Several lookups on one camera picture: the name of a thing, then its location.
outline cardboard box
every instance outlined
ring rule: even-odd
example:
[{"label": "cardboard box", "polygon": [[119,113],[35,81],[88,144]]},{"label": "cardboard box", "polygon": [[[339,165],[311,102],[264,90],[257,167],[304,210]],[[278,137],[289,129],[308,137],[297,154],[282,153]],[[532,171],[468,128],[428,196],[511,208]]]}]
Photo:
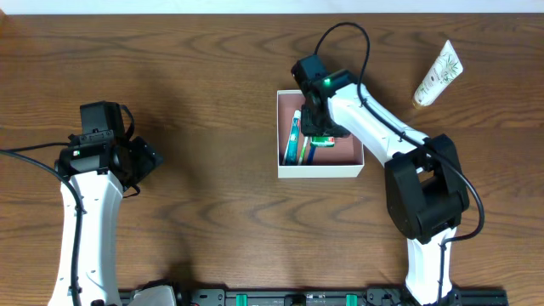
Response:
[{"label": "cardboard box", "polygon": [[[335,139],[333,148],[317,148],[312,165],[305,166],[310,149],[308,141],[302,166],[282,166],[292,116],[304,104],[304,96],[300,90],[279,90],[276,101],[278,178],[355,178],[359,175],[365,165],[363,144],[353,135],[346,139]],[[303,143],[304,136],[300,133],[297,159]]]}]

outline wood grain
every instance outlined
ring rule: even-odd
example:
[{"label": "wood grain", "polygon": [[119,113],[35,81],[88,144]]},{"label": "wood grain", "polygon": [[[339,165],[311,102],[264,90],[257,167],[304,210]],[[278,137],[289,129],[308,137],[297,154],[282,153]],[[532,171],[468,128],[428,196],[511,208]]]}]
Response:
[{"label": "wood grain", "polygon": [[[366,152],[357,179],[276,178],[275,92],[341,20],[368,30],[365,84],[401,120],[448,134],[482,195],[484,232],[454,245],[452,280],[544,303],[544,17],[538,14],[13,16],[0,37],[0,147],[80,133],[79,105],[129,106],[166,159],[122,203],[119,286],[173,277],[237,287],[401,283],[405,240]],[[434,106],[411,96],[446,39],[465,71]],[[339,29],[320,54],[356,71],[360,35]],[[52,165],[58,149],[28,155]],[[47,303],[57,273],[59,183],[0,159],[0,300]],[[477,222],[474,206],[460,233]]]}]

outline green strip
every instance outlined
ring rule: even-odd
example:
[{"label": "green strip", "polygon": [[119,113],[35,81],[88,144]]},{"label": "green strip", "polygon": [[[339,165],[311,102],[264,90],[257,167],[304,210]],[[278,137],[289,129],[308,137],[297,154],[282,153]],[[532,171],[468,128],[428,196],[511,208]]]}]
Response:
[{"label": "green strip", "polygon": [[236,295],[236,306],[247,306],[247,295],[237,294]]},{"label": "green strip", "polygon": [[357,306],[357,296],[354,294],[346,295],[346,306]]}]

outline wooden table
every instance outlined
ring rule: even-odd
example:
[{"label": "wooden table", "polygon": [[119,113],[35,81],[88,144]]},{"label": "wooden table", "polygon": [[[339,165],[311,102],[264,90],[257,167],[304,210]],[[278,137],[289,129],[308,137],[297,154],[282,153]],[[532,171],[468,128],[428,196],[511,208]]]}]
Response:
[{"label": "wooden table", "polygon": [[[357,179],[276,178],[275,93],[341,20],[368,30],[365,84],[401,120],[456,143],[487,222],[453,247],[459,286],[544,303],[544,18],[536,14],[9,16],[0,37],[0,146],[81,132],[79,105],[129,106],[166,159],[122,203],[121,288],[361,287],[403,282],[405,239],[368,152]],[[425,110],[411,96],[446,39],[465,71]],[[365,44],[335,31],[320,53],[358,71]],[[53,165],[59,148],[29,152]],[[62,233],[59,182],[0,158],[0,304],[47,303]],[[474,205],[460,234],[477,222]]]}]

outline black cable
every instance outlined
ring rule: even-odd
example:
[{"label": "black cable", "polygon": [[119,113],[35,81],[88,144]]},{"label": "black cable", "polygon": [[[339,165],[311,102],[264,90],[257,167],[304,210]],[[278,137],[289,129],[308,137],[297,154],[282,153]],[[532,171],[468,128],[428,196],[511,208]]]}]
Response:
[{"label": "black cable", "polygon": [[449,242],[465,241],[465,240],[468,240],[468,239],[472,239],[477,234],[479,234],[479,232],[482,231],[482,229],[484,228],[484,222],[485,222],[484,204],[482,203],[482,199],[479,197],[478,192],[476,191],[474,186],[461,173],[461,171],[458,170],[455,165],[453,165],[453,163],[448,158],[446,158],[445,156],[442,156],[440,153],[435,152],[434,150],[431,150],[430,148],[428,148],[425,145],[419,144],[414,139],[411,139],[410,137],[406,136],[405,132],[401,132],[393,124],[391,124],[388,121],[386,121],[385,119],[383,119],[375,110],[373,110],[368,105],[368,101],[365,98],[363,98],[363,95],[360,92],[360,87],[361,87],[361,84],[362,84],[362,81],[363,81],[363,75],[365,73],[366,63],[368,62],[368,58],[369,58],[369,54],[370,54],[371,40],[368,37],[368,34],[366,34],[366,31],[362,26],[357,25],[354,22],[341,22],[341,23],[338,23],[338,24],[334,25],[329,30],[327,30],[325,32],[325,34],[323,34],[323,37],[321,37],[320,41],[317,43],[317,46],[315,47],[314,54],[317,54],[317,51],[319,50],[319,47],[320,47],[321,43],[323,42],[323,40],[325,39],[325,37],[332,30],[338,28],[339,26],[352,26],[352,27],[355,27],[355,28],[359,29],[363,33],[363,35],[365,36],[365,39],[366,39],[366,57],[365,57],[365,61],[363,63],[363,67],[361,68],[361,71],[360,71],[360,74],[359,74],[359,80],[357,82],[357,95],[359,97],[361,105],[364,106],[379,122],[381,122],[383,125],[388,127],[394,133],[399,135],[399,137],[401,139],[407,141],[408,143],[415,146],[416,148],[425,151],[425,153],[427,155],[431,156],[431,158],[435,159],[436,161],[438,161],[441,164],[448,167],[456,176],[459,177],[459,179],[461,179],[463,181],[463,183],[467,186],[470,193],[473,195],[474,200],[476,201],[476,206],[478,207],[478,214],[479,214],[479,221],[478,221],[478,226],[476,227],[476,229],[473,232],[471,232],[469,234],[466,234],[466,235],[444,239],[440,243],[440,250],[441,250],[441,254],[440,254],[440,277],[439,277],[439,295],[438,295],[438,301],[437,301],[437,305],[440,305],[440,300],[442,298],[442,282],[444,280],[444,265],[445,265],[444,261],[445,261],[445,250],[446,250],[445,244],[449,243]]},{"label": "black cable", "polygon": [[79,256],[79,245],[81,241],[81,232],[82,232],[82,215],[83,215],[83,208],[82,203],[79,195],[77,194],[74,187],[68,182],[65,178],[63,178],[60,174],[58,174],[54,169],[51,167],[42,164],[39,161],[36,161],[34,159],[31,159],[30,157],[26,157],[17,153],[14,153],[11,150],[0,150],[0,154],[10,156],[19,160],[22,160],[23,162],[28,162],[34,166],[40,167],[41,169],[47,171],[48,173],[53,174],[60,182],[62,182],[68,190],[71,192],[71,194],[74,196],[74,200],[76,201],[76,230],[74,234],[74,247],[72,249],[71,254],[71,299],[74,304],[74,306],[79,306],[79,286],[77,284],[77,259]]},{"label": "black cable", "polygon": [[50,146],[69,146],[70,143],[48,143],[48,144],[38,144],[28,147],[22,147],[22,148],[15,148],[15,149],[9,149],[10,152],[22,152],[26,150],[35,150],[35,149],[41,149],[41,148],[47,148]]}]

